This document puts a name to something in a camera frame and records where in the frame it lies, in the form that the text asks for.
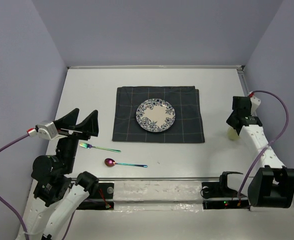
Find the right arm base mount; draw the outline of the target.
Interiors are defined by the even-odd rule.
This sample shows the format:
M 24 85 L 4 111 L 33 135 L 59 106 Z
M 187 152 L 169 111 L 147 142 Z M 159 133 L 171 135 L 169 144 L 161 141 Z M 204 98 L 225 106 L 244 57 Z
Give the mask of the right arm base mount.
M 203 181 L 200 195 L 203 198 L 204 210 L 246 209 L 251 210 L 251 205 L 246 196 L 237 198 L 237 191 L 228 187 L 229 175 L 242 175 L 236 171 L 224 171 L 218 181 Z

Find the blue floral white plate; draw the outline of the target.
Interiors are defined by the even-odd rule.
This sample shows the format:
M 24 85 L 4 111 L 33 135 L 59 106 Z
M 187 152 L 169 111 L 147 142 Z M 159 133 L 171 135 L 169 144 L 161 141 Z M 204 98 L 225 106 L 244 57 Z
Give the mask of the blue floral white plate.
M 169 102 L 160 98 L 151 98 L 138 106 L 135 117 L 144 130 L 160 133 L 168 130 L 174 124 L 176 112 Z

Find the dark grey checked cloth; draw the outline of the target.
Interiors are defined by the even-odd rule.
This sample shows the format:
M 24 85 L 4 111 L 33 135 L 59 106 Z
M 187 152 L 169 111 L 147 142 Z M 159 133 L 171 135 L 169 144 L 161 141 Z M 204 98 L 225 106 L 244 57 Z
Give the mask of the dark grey checked cloth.
M 148 99 L 162 99 L 175 110 L 173 125 L 164 132 L 149 132 L 136 120 L 136 111 Z M 165 144 L 205 142 L 200 93 L 195 86 L 123 86 L 117 88 L 112 141 Z

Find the cream cup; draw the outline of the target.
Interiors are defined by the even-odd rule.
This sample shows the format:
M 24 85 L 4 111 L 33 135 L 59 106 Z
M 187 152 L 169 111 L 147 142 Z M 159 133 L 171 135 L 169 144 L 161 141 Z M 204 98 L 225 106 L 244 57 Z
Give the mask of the cream cup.
M 231 141 L 236 141 L 236 140 L 238 140 L 240 138 L 239 135 L 238 135 L 238 133 L 237 133 L 237 131 L 234 128 L 232 128 L 232 127 L 229 127 L 228 128 L 228 130 L 227 130 L 227 137 Z

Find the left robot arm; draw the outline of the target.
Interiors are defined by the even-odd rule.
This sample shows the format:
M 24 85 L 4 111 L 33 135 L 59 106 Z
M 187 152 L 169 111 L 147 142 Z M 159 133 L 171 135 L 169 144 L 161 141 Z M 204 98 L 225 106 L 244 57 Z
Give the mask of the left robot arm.
M 99 179 L 91 173 L 80 173 L 74 184 L 72 173 L 80 140 L 87 141 L 99 134 L 98 111 L 91 112 L 77 123 L 75 108 L 54 121 L 44 121 L 28 130 L 28 134 L 48 141 L 57 141 L 54 155 L 40 155 L 32 164 L 31 177 L 36 181 L 33 200 L 18 240 L 52 240 L 59 228 L 77 207 L 97 194 Z

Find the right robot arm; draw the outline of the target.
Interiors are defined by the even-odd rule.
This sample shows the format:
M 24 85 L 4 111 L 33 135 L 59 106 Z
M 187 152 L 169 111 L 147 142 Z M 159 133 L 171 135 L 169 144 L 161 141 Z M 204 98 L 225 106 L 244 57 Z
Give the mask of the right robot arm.
M 253 113 L 261 101 L 249 96 L 232 98 L 232 113 L 226 123 L 230 140 L 242 140 L 254 158 L 246 173 L 224 171 L 217 183 L 222 196 L 235 191 L 235 197 L 246 197 L 253 207 L 284 208 L 292 205 L 294 169 L 287 168 L 272 149 L 274 140 L 267 140 L 263 124 Z

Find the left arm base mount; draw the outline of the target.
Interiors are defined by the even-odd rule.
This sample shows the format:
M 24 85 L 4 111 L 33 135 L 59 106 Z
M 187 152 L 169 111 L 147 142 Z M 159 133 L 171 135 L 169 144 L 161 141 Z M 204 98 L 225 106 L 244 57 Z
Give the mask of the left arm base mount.
M 114 183 L 100 182 L 96 192 L 91 193 L 78 207 L 77 210 L 106 211 L 114 209 Z

